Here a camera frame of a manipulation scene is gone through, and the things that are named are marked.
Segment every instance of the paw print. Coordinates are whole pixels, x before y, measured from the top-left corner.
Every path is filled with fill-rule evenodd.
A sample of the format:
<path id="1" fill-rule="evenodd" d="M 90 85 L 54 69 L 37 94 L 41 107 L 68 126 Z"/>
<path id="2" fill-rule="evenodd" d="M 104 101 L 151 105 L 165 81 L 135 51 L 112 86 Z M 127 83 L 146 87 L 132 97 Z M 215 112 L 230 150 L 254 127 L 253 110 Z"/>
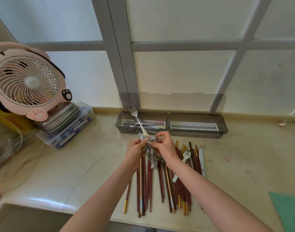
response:
<path id="1" fill-rule="evenodd" d="M 33 109 L 26 117 L 35 121 L 45 121 L 48 118 L 48 114 L 44 111 Z"/>
<path id="2" fill-rule="evenodd" d="M 69 89 L 64 89 L 61 91 L 61 94 L 63 95 L 63 98 L 66 100 L 66 101 L 71 101 L 72 99 L 72 93 L 70 92 Z"/>

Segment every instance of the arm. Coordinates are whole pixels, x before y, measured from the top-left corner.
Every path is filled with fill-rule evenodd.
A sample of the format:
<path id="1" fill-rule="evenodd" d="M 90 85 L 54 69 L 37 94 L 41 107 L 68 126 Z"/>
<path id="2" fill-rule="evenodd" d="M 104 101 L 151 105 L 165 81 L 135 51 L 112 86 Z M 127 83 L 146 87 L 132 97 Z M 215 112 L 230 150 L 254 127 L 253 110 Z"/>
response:
<path id="1" fill-rule="evenodd" d="M 151 145 L 159 149 L 167 166 L 176 173 L 189 192 L 195 196 L 220 232 L 272 231 L 225 191 L 184 164 L 176 155 L 173 140 L 168 132 L 160 132 L 157 136 L 165 136 L 165 139 L 161 139 L 160 143 L 152 142 Z"/>
<path id="2" fill-rule="evenodd" d="M 139 138 L 127 146 L 125 160 L 106 182 L 68 220 L 60 232 L 105 231 L 111 215 L 130 179 L 139 168 L 146 139 Z"/>

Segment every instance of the marble counter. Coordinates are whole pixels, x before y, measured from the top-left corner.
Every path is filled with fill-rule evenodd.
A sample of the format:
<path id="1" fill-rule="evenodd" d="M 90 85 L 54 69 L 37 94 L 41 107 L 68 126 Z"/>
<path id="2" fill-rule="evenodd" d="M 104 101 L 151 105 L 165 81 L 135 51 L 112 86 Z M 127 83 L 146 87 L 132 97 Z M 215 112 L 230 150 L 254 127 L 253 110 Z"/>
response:
<path id="1" fill-rule="evenodd" d="M 135 134 L 121 134 L 114 124 L 116 114 L 96 114 L 95 120 L 61 150 L 45 146 L 28 178 L 5 192 L 0 206 L 12 203 L 58 212 L 74 213 L 104 183 L 122 162 Z M 269 198 L 269 191 L 295 195 L 295 123 L 226 119 L 229 132 L 220 139 L 173 136 L 180 144 L 202 145 L 209 180 L 237 199 L 275 232 L 283 231 Z M 34 158 L 43 143 L 37 140 L 22 154 Z M 22 164 L 11 181 L 20 183 L 33 161 Z M 130 189 L 127 213 L 126 192 L 111 220 L 175 231 L 217 231 L 192 197 L 192 212 L 169 213 L 167 197 L 161 203 L 159 179 L 154 170 L 152 213 L 138 218 L 136 177 Z"/>

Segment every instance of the fan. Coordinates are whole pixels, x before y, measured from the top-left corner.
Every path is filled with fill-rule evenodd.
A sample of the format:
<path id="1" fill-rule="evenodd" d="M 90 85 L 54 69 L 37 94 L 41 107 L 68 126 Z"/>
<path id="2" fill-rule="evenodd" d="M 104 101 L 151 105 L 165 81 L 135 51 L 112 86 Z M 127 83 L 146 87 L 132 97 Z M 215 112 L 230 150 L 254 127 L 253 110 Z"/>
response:
<path id="1" fill-rule="evenodd" d="M 71 99 L 65 75 L 45 52 L 18 43 L 0 43 L 0 102 L 6 109 L 44 121 L 47 111 Z"/>

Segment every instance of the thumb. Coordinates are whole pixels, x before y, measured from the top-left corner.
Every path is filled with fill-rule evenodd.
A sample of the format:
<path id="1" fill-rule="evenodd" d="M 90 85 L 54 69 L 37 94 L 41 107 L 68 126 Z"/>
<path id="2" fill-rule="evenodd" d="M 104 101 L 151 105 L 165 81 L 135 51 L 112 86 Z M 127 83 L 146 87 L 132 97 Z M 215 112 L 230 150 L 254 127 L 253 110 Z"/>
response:
<path id="1" fill-rule="evenodd" d="M 152 141 L 152 142 L 149 142 L 149 145 L 150 145 L 151 147 L 154 147 L 154 148 L 159 149 L 161 143 L 158 143 L 158 142 L 156 142 L 156 141 Z"/>
<path id="2" fill-rule="evenodd" d="M 146 142 L 148 141 L 149 137 L 146 137 L 145 139 L 143 139 L 140 143 L 137 144 L 137 146 L 142 149 L 143 147 L 146 146 Z"/>

